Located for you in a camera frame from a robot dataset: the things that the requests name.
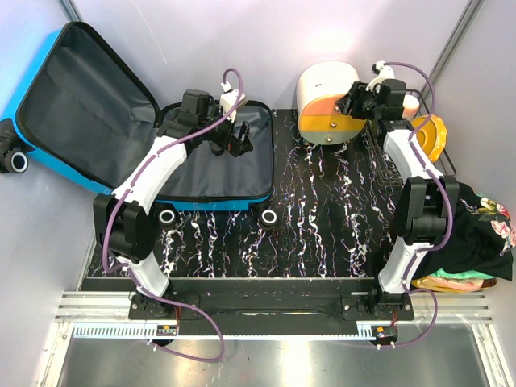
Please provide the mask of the blue fish-print suitcase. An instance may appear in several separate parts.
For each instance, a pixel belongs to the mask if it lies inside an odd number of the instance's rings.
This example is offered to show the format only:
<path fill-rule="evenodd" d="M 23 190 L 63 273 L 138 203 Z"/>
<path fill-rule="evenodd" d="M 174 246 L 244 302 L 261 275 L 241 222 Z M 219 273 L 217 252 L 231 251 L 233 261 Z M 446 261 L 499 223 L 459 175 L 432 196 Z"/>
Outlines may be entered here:
<path fill-rule="evenodd" d="M 23 173 L 37 160 L 100 194 L 118 188 L 150 150 L 181 102 L 160 107 L 144 83 L 87 23 L 68 23 L 42 43 L 1 117 L 1 170 Z M 277 221 L 273 122 L 263 103 L 237 110 L 234 135 L 250 125 L 253 150 L 215 156 L 202 142 L 176 169 L 156 203 L 179 211 L 254 210 Z"/>

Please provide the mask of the black clothes pile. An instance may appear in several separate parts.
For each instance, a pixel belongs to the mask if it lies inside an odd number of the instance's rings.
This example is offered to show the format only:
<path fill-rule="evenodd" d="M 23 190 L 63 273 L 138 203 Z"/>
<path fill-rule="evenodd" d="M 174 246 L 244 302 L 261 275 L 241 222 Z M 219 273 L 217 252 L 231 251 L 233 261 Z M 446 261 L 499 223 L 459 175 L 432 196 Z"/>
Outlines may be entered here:
<path fill-rule="evenodd" d="M 500 203 L 460 184 L 452 233 L 447 244 L 428 252 L 413 278 L 478 272 L 487 277 L 513 279 L 515 223 Z"/>

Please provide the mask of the yellow plastic basket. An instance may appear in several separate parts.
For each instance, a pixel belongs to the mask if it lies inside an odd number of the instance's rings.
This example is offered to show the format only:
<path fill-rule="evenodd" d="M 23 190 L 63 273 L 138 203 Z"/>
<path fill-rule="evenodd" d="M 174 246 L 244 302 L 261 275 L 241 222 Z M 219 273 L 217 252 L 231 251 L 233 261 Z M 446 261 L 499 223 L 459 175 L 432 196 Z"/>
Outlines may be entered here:
<path fill-rule="evenodd" d="M 472 293 L 489 289 L 497 284 L 497 279 L 448 279 L 427 276 L 411 281 L 412 286 L 419 289 L 429 289 L 440 293 Z"/>

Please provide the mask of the green tie-dye cloth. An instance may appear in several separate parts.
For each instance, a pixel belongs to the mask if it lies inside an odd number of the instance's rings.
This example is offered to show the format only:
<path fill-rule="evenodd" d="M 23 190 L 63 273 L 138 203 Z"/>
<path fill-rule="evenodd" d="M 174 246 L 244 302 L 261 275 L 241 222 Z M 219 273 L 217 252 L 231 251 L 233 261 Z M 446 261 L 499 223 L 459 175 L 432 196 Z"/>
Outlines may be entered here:
<path fill-rule="evenodd" d="M 456 280 L 471 280 L 471 279 L 479 279 L 479 280 L 491 280 L 495 279 L 495 277 L 490 276 L 489 274 L 481 273 L 476 270 L 467 270 L 460 273 L 450 273 L 447 272 L 444 268 L 440 268 L 439 270 L 433 272 L 431 277 L 440 277 L 447 279 L 456 279 Z"/>

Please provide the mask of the pink floral cloth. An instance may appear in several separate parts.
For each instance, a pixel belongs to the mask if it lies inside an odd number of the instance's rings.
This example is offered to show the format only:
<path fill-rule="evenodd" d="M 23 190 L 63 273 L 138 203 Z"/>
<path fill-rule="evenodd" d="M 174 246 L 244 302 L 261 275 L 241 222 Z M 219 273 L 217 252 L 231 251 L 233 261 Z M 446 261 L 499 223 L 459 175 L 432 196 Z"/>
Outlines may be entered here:
<path fill-rule="evenodd" d="M 467 279 L 467 280 L 456 280 L 436 277 L 433 279 L 434 287 L 441 292 L 447 293 L 471 293 L 477 290 L 488 289 L 494 287 L 497 284 L 496 279 L 491 280 L 479 280 L 479 279 Z"/>

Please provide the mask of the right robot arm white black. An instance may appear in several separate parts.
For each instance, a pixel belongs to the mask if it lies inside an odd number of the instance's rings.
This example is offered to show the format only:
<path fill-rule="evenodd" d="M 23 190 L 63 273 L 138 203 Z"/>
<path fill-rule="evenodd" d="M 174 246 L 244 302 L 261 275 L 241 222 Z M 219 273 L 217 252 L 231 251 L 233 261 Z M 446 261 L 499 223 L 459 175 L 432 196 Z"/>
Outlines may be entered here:
<path fill-rule="evenodd" d="M 406 83 L 397 79 L 375 85 L 356 81 L 336 103 L 342 114 L 379 131 L 382 148 L 404 181 L 393 218 L 393 250 L 365 295 L 341 299 L 345 319 L 410 314 L 410 282 L 418 266 L 451 237 L 459 183 L 443 175 L 422 150 L 416 130 L 402 116 L 405 96 Z"/>

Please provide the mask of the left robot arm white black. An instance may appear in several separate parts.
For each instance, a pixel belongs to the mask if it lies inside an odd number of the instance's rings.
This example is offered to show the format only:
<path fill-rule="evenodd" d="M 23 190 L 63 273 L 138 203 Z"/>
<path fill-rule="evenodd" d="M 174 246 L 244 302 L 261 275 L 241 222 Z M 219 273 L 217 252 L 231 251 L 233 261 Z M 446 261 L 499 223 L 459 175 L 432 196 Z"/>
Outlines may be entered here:
<path fill-rule="evenodd" d="M 137 289 L 148 296 L 145 307 L 155 318 L 167 318 L 174 300 L 165 294 L 169 281 L 153 253 L 159 222 L 152 206 L 173 172 L 202 142 L 209 141 L 234 157 L 252 150 L 247 124 L 233 134 L 237 110 L 246 102 L 243 91 L 227 82 L 218 101 L 201 90 L 186 90 L 179 109 L 162 122 L 150 150 L 130 176 L 112 193 L 100 193 L 94 199 L 94 225 L 105 273 L 125 268 Z"/>

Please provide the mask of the white drawer cabinet with orange drawers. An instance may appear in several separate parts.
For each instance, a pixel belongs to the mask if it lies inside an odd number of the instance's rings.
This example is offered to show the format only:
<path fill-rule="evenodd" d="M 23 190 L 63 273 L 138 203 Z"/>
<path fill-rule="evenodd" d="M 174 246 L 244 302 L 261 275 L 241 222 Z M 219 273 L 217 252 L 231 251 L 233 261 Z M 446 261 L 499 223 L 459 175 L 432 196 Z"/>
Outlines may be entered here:
<path fill-rule="evenodd" d="M 336 60 L 307 68 L 298 79 L 298 130 L 312 144 L 346 143 L 364 128 L 365 121 L 342 114 L 337 101 L 359 80 L 356 69 Z"/>

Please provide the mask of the black marble pattern mat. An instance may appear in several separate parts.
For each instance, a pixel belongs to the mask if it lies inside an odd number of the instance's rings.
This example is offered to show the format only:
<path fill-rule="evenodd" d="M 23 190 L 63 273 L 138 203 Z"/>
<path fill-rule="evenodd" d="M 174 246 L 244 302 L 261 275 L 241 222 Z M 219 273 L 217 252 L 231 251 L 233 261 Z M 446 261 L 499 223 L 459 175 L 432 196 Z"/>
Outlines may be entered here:
<path fill-rule="evenodd" d="M 181 212 L 153 251 L 170 277 L 371 277 L 393 247 L 399 188 L 368 131 L 345 144 L 308 144 L 294 110 L 272 113 L 274 178 L 264 230 L 254 211 Z"/>

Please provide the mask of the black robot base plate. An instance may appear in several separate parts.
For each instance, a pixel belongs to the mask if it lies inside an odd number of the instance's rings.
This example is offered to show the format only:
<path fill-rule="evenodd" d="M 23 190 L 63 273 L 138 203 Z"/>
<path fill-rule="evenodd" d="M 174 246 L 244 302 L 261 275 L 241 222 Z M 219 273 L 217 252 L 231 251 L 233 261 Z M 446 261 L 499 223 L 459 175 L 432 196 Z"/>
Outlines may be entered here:
<path fill-rule="evenodd" d="M 411 321 L 407 292 L 387 293 L 372 278 L 175 278 L 164 298 L 207 314 L 315 314 L 344 321 Z"/>

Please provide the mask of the aluminium rail frame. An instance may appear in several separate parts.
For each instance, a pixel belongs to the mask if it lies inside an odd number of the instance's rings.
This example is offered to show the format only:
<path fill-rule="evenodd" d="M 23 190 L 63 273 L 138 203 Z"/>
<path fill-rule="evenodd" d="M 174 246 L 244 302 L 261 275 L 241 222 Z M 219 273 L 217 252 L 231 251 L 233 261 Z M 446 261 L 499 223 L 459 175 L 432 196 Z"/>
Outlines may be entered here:
<path fill-rule="evenodd" d="M 60 300 L 40 386 L 512 386 L 485 296 L 412 298 L 397 341 L 371 345 L 386 321 L 315 314 L 130 320 L 128 292 Z"/>

